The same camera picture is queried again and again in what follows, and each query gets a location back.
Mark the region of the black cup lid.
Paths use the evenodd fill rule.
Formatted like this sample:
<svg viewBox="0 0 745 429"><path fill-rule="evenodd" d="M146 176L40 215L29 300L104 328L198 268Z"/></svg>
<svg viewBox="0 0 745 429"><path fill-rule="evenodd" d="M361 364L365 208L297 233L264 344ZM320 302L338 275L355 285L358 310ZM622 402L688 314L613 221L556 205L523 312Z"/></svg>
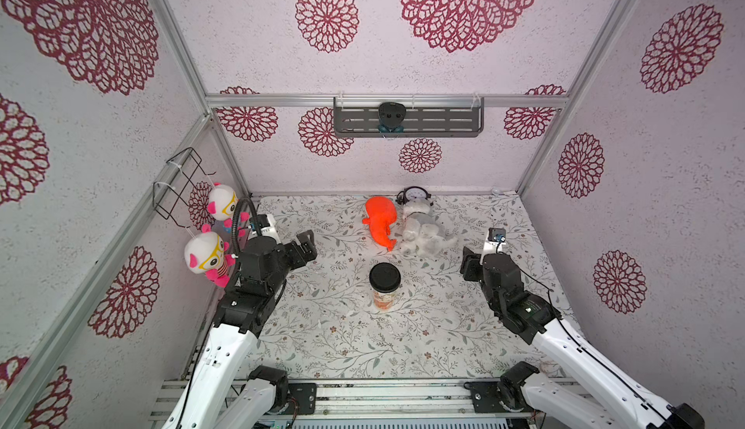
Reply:
<svg viewBox="0 0 745 429"><path fill-rule="evenodd" d="M372 267L369 281L375 292L387 294L395 292L401 286L402 275L395 265L382 262Z"/></svg>

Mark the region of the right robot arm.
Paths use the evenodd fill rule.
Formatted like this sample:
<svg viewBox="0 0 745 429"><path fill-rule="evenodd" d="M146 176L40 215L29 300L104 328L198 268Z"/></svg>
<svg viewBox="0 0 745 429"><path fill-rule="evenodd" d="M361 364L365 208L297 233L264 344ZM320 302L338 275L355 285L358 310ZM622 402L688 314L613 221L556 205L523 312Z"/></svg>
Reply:
<svg viewBox="0 0 745 429"><path fill-rule="evenodd" d="M568 372L589 398L555 384L534 365L521 361L491 389L500 407L512 413L536 411L570 428L702 428L692 406L673 406L639 384L563 320L550 297L526 289L523 272L498 248L477 254L463 250L460 272L475 281L499 322Z"/></svg>

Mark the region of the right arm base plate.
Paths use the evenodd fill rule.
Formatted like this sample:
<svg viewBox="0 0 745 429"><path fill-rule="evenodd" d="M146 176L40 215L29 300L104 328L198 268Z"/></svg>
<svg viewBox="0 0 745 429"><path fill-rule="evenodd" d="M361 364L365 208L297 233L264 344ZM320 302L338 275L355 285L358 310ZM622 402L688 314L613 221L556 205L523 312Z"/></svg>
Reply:
<svg viewBox="0 0 745 429"><path fill-rule="evenodd" d="M464 388L471 394L476 413L531 413L535 411L523 395L525 382L471 380Z"/></svg>

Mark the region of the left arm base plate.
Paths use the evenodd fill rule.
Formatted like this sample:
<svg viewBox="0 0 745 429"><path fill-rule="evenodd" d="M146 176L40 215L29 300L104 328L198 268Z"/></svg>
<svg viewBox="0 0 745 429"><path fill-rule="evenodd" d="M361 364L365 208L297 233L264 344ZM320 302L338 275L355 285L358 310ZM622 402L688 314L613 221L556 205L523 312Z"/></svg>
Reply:
<svg viewBox="0 0 745 429"><path fill-rule="evenodd" d="M261 417L306 417L316 413L318 385L315 382L280 382L250 380L231 407L242 413L256 413Z"/></svg>

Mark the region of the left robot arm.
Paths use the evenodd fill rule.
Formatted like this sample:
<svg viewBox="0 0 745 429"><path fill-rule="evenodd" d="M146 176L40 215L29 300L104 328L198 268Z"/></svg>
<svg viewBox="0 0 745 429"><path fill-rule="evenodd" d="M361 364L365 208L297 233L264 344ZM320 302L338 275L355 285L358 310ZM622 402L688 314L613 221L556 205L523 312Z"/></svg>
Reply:
<svg viewBox="0 0 745 429"><path fill-rule="evenodd" d="M260 366L228 408L224 400L246 357L273 314L290 272L316 260L314 233L279 243L256 236L236 252L236 270L217 305L191 379L166 428L251 428L267 413L281 413L290 399L287 374Z"/></svg>

